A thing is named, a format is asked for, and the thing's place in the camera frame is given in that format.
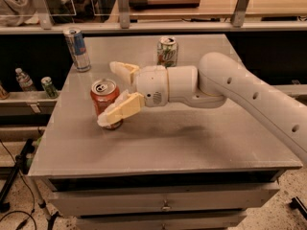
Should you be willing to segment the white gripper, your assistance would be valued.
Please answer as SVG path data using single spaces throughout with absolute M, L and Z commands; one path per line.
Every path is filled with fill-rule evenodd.
M 134 78 L 137 92 L 122 92 L 115 102 L 98 116 L 97 123 L 100 127 L 114 125 L 138 113 L 144 106 L 164 106 L 168 102 L 168 72 L 164 66 L 146 66 L 140 69 L 134 64 L 112 61 L 109 68 L 126 84 L 132 85 Z

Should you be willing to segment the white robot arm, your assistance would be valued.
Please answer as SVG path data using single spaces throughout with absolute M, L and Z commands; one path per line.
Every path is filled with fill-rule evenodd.
M 139 67 L 112 61 L 109 68 L 134 91 L 124 91 L 99 114 L 101 127 L 126 119 L 144 106 L 182 103 L 215 108 L 230 99 L 307 163 L 307 105 L 258 79 L 231 57 L 211 52 L 196 66 Z

